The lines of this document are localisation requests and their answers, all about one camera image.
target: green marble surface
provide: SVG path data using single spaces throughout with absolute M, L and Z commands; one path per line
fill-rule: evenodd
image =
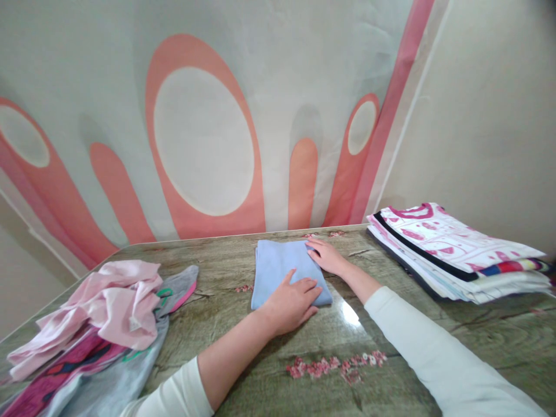
M 346 234 L 329 238 L 332 231 Z M 139 244 L 111 256 L 107 261 L 160 263 L 163 278 L 191 264 L 200 268 L 197 290 L 171 317 L 168 337 L 144 393 L 153 391 L 250 311 L 252 293 L 235 289 L 254 282 L 254 250 L 259 239 L 301 240 L 310 232 L 330 239 L 350 261 L 447 329 L 550 415 L 556 415 L 555 299 L 528 294 L 482 306 L 434 302 L 365 234 L 365 225 Z M 336 276 L 325 273 L 325 279 L 334 297 L 332 306 L 321 308 L 298 331 L 272 341 L 234 385 L 217 415 L 440 415 L 434 399 L 349 287 Z M 34 321 L 56 310 L 77 285 L 0 343 L 1 355 L 6 357 L 29 341 L 36 334 Z M 388 361 L 382 368 L 361 367 L 361 382 L 351 385 L 337 370 L 319 379 L 293 379 L 286 371 L 296 357 L 305 362 L 323 356 L 344 360 L 373 350 L 386 353 Z M 9 364 L 4 360 L 0 366 L 6 375 Z M 0 386 L 0 401 L 26 383 Z

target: wrist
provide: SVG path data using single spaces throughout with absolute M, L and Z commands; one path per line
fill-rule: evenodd
M 261 307 L 249 313 L 253 322 L 253 330 L 264 338 L 265 342 L 270 342 L 278 334 L 278 325 L 272 320 L 271 314 L 267 313 L 264 307 Z
M 361 271 L 361 268 L 346 260 L 345 264 L 342 265 L 338 276 L 344 281 L 347 281 L 350 277 L 353 277 L 357 271 Z

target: white long sleeve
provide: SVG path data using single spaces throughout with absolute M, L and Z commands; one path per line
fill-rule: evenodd
M 153 393 L 130 403 L 120 417 L 210 417 L 213 414 L 195 357 Z
M 382 287 L 365 310 L 415 371 L 445 416 L 546 416 L 459 340 Z

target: gray garment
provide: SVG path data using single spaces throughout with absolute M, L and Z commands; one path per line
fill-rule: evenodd
M 169 324 L 168 315 L 156 323 L 158 336 L 142 352 L 129 351 L 122 359 L 101 372 L 74 378 L 56 393 L 47 409 L 48 413 L 41 416 L 120 415 L 127 404 L 139 398 L 164 344 Z
M 127 404 L 139 398 L 160 353 L 170 319 L 196 285 L 199 267 L 191 265 L 164 280 L 158 292 L 160 302 L 154 310 L 157 336 L 145 350 L 129 349 L 107 369 L 93 375 L 78 375 L 62 386 L 40 417 L 119 416 Z M 0 415 L 21 392 L 0 405 Z

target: hand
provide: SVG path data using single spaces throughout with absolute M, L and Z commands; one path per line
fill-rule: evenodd
M 342 277 L 345 272 L 350 268 L 350 262 L 340 255 L 334 246 L 328 242 L 319 239 L 309 238 L 307 246 L 317 250 L 319 253 L 309 250 L 309 256 L 314 260 L 322 269 Z
M 311 304 L 323 289 L 316 287 L 317 281 L 311 278 L 290 284 L 294 272 L 295 269 L 288 272 L 276 291 L 255 311 L 265 318 L 274 336 L 295 330 L 319 311 Z

